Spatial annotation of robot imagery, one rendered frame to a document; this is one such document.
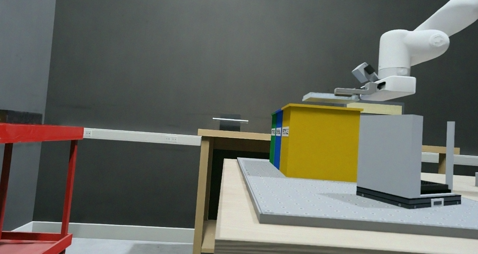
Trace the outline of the yellow bin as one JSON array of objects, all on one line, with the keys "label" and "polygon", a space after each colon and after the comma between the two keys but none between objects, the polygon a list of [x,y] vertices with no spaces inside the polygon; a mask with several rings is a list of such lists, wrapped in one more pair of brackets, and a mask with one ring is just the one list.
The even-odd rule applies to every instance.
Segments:
[{"label": "yellow bin", "polygon": [[282,174],[357,182],[360,112],[364,109],[289,103],[281,110]]}]

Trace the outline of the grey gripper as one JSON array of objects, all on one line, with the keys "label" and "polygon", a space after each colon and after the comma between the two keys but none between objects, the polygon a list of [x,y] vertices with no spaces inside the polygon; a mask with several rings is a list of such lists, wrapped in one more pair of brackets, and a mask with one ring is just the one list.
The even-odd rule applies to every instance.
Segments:
[{"label": "grey gripper", "polygon": [[[380,86],[380,87],[379,87]],[[356,90],[358,89],[358,90]],[[335,97],[351,97],[360,94],[361,100],[384,101],[404,97],[415,93],[415,78],[389,76],[376,82],[366,83],[364,87],[354,89],[336,88]]]}]

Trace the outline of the green returns bin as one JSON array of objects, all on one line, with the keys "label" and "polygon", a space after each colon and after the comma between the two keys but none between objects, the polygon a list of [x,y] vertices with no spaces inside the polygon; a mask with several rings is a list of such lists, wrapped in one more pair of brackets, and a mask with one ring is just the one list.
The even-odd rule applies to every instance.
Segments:
[{"label": "green returns bin", "polygon": [[269,162],[274,165],[274,149],[275,149],[275,138],[276,138],[276,121],[277,113],[273,112],[270,116],[273,116],[272,126],[271,126],[271,137],[270,137],[270,160]]}]

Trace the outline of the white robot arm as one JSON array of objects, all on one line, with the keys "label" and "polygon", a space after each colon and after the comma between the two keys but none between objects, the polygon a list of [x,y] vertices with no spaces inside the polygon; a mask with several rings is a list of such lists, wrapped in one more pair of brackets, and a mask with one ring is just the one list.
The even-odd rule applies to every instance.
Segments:
[{"label": "white robot arm", "polygon": [[478,18],[478,0],[450,0],[414,31],[393,30],[379,42],[378,75],[368,64],[351,73],[360,83],[376,82],[389,76],[410,77],[410,66],[443,54],[448,37],[463,30]]}]

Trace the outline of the blue open bin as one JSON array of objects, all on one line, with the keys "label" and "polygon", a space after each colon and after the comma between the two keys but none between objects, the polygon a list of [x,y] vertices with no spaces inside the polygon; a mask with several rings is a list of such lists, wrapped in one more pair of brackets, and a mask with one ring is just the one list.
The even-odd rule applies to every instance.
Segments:
[{"label": "blue open bin", "polygon": [[279,109],[276,111],[276,113],[277,113],[277,121],[276,121],[276,138],[275,138],[275,150],[274,150],[274,167],[276,167],[279,170],[283,110]]}]

